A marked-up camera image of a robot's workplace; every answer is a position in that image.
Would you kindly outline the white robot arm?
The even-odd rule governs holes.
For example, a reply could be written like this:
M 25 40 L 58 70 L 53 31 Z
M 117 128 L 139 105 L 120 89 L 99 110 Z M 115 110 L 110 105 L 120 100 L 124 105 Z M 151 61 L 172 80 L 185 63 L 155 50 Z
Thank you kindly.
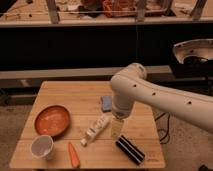
M 146 77 L 146 69 L 139 63 L 132 63 L 112 76 L 112 113 L 117 119 L 129 117 L 137 101 L 213 133 L 213 97 L 159 86 Z

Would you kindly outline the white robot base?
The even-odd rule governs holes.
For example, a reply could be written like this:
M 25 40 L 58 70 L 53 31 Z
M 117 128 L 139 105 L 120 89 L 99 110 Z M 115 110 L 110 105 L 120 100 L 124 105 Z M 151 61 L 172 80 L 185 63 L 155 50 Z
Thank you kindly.
M 213 39 L 193 39 L 176 43 L 173 54 L 180 64 L 191 56 L 213 60 Z

